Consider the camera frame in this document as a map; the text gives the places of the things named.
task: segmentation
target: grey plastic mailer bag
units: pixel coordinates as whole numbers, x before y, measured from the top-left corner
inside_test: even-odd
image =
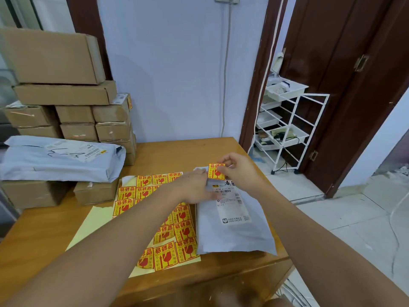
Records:
[[[112,182],[126,151],[116,144],[13,136],[0,164],[0,180]]]
[[[207,179],[207,190],[219,201],[197,205],[197,253],[264,251],[277,255],[276,245],[259,202],[232,181]]]

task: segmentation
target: wooden table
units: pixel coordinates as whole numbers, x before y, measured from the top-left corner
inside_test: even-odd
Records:
[[[187,172],[231,151],[246,155],[233,138],[138,144],[135,165],[124,167],[121,176]],[[90,209],[80,206],[71,190],[57,207],[23,212],[0,243],[0,304],[64,252]],[[292,270],[279,237],[270,229],[277,256],[259,251],[205,254],[198,263],[128,279],[113,306],[212,306],[218,295],[232,289],[266,299]]]

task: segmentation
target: human hand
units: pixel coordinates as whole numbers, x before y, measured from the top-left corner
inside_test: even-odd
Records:
[[[169,186],[174,187],[180,201],[184,203],[199,203],[200,201],[221,199],[220,194],[205,189],[206,181],[206,169],[196,169],[181,175],[169,183]]]
[[[232,152],[224,155],[218,163],[226,166],[217,167],[217,171],[228,176],[239,189],[250,195],[265,183],[258,175],[253,162],[246,156]]]

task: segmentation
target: human arm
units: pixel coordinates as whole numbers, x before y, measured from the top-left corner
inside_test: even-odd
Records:
[[[196,170],[149,197],[67,250],[3,307],[109,306],[158,228],[180,203],[216,199]]]
[[[261,178],[247,156],[230,153],[219,163],[226,166],[218,167],[218,171],[259,201],[321,307],[409,306],[404,292]]]

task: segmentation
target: white power cord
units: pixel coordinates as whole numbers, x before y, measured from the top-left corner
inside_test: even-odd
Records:
[[[250,144],[249,150],[247,151],[247,154],[250,152],[250,149],[252,148],[253,143],[254,143],[254,138],[256,136],[256,123],[257,123],[257,118],[258,118],[258,106],[260,105],[261,94],[264,92],[264,90],[263,90],[264,82],[268,77],[268,72],[270,71],[269,65],[270,65],[270,62],[271,62],[272,55],[273,55],[273,46],[274,46],[274,43],[276,41],[277,30],[278,30],[278,27],[279,27],[279,21],[280,21],[280,16],[281,16],[281,9],[283,8],[283,2],[284,2],[284,0],[281,0],[279,13],[277,15],[276,27],[274,28],[274,36],[273,36],[273,43],[271,44],[271,49],[270,49],[270,57],[268,58],[268,64],[267,64],[267,67],[265,69],[263,84],[261,84],[261,90],[260,90],[260,93],[258,95],[256,119],[254,120],[254,127],[253,127],[254,128],[254,135],[253,135],[253,140],[252,140],[252,143]]]
[[[223,109],[222,109],[223,126],[222,126],[222,133],[220,134],[220,137],[223,137],[223,133],[225,132],[226,76],[227,76],[227,69],[228,69],[230,29],[232,27],[232,4],[233,4],[233,0],[229,0],[228,40],[227,40],[227,44],[226,44],[225,70],[224,70],[224,74],[223,74]]]
[[[400,248],[400,241],[399,238],[397,237],[397,234],[392,226],[392,217],[395,214],[396,210],[398,210],[398,208],[400,207],[400,205],[402,204],[402,202],[405,201],[405,199],[409,196],[409,192],[406,193],[406,195],[397,203],[397,205],[393,208],[391,214],[389,215],[389,225],[391,226],[391,230],[393,232],[393,234],[395,235],[395,239],[396,239],[396,249],[395,249],[395,253],[393,254],[393,259],[392,259],[392,265],[391,265],[391,273],[392,273],[392,279],[393,276],[395,275],[395,260],[396,260],[396,256],[397,253],[399,251]]]

